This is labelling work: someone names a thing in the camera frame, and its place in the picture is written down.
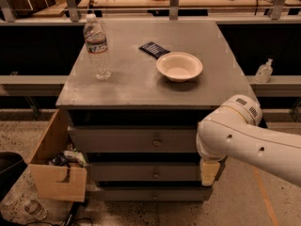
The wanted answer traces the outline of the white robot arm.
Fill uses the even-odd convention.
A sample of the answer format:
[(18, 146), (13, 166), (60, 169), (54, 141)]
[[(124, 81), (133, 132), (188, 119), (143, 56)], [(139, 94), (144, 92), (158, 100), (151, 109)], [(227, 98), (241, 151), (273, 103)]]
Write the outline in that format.
[(198, 123), (199, 155), (209, 161), (231, 156), (301, 186), (301, 137), (261, 128), (260, 105), (234, 95)]

